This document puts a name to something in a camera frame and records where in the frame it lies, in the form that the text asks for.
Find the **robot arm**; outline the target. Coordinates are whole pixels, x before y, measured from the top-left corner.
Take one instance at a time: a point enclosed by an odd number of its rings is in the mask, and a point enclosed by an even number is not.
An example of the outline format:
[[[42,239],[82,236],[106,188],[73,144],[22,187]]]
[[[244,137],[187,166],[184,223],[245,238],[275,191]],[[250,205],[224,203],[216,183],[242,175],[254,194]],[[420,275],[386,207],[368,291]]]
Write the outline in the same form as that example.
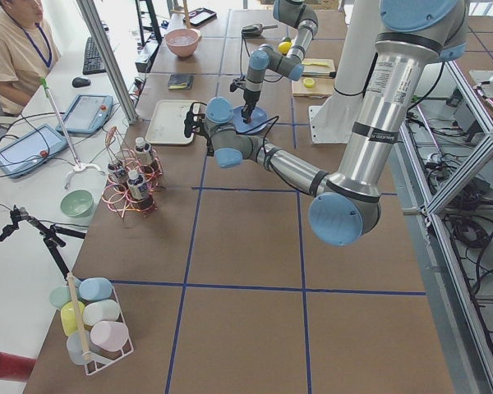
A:
[[[286,55],[268,44],[262,44],[251,54],[246,76],[234,81],[243,90],[245,103],[241,108],[241,117],[245,123],[251,122],[251,115],[260,99],[266,70],[298,81],[304,70],[302,61],[318,31],[316,12],[303,1],[275,1],[273,18],[295,28],[297,36]]]
[[[220,167],[258,163],[313,198],[308,218],[318,238],[352,244],[380,219],[378,181],[424,68],[465,50],[468,9],[466,1],[355,2],[334,93],[316,115],[331,131],[349,130],[336,172],[238,132],[222,97],[208,102],[197,130]]]

